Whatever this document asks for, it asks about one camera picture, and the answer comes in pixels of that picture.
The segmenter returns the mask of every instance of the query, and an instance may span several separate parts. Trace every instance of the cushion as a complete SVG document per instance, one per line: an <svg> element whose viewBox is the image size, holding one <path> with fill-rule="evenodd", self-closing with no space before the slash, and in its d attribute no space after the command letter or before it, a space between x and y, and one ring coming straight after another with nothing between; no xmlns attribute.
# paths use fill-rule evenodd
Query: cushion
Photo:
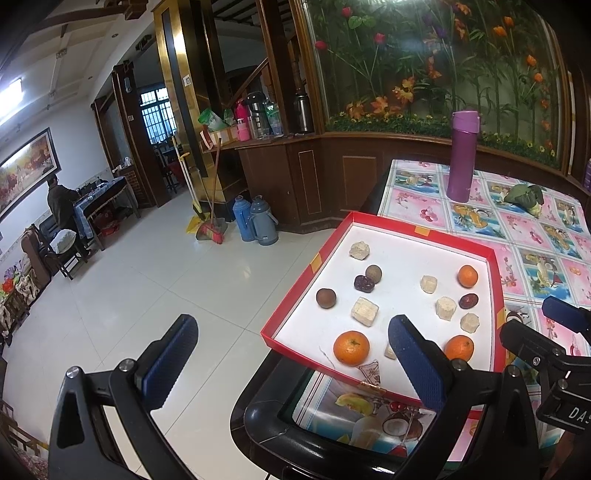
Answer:
<svg viewBox="0 0 591 480"><path fill-rule="evenodd" d="M51 247L54 249L56 254L66 253L76 240L76 233L72 230L60 230L56 237L51 241Z"/></svg>

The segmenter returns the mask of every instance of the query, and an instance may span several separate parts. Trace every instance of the picture frame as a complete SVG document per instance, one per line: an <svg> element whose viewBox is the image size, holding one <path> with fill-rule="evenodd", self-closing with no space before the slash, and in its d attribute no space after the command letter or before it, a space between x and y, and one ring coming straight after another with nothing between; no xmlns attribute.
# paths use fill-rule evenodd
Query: picture frame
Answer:
<svg viewBox="0 0 591 480"><path fill-rule="evenodd" d="M0 220L33 190L61 170L46 128L0 162Z"/></svg>

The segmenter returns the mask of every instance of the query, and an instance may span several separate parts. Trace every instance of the gray thermos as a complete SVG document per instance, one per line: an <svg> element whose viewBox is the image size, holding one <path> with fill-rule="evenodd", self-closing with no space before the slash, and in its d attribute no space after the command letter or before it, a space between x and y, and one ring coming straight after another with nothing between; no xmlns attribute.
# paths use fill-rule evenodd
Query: gray thermos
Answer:
<svg viewBox="0 0 591 480"><path fill-rule="evenodd" d="M251 228L255 232L255 238L263 245L272 245L279 239L275 225L279 222L271 213L271 207L257 195L252 200L251 217L248 220Z"/></svg>
<svg viewBox="0 0 591 480"><path fill-rule="evenodd" d="M312 108L310 107L308 94L304 89L300 89L295 93L294 106L297 112L298 123L300 124L300 133L307 134L313 132Z"/></svg>

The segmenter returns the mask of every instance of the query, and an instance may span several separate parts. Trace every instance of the blue thermos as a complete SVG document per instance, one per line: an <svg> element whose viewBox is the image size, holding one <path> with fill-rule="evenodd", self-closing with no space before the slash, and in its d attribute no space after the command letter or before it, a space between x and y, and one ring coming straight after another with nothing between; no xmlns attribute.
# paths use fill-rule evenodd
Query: blue thermos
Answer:
<svg viewBox="0 0 591 480"><path fill-rule="evenodd" d="M245 242L252 242L255 239L255 234L249 223L249 220L251 219L251 203L242 195L238 195L234 201L232 211L234 212L234 217L236 217L236 223L238 224L242 240Z"/></svg>

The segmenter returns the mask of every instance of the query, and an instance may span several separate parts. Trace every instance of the ceiling light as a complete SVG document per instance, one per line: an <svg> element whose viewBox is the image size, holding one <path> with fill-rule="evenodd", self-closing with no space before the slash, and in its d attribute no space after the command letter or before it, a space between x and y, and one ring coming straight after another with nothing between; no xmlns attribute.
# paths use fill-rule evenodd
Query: ceiling light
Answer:
<svg viewBox="0 0 591 480"><path fill-rule="evenodd" d="M23 95L21 79L12 82L0 92L0 125L16 113Z"/></svg>

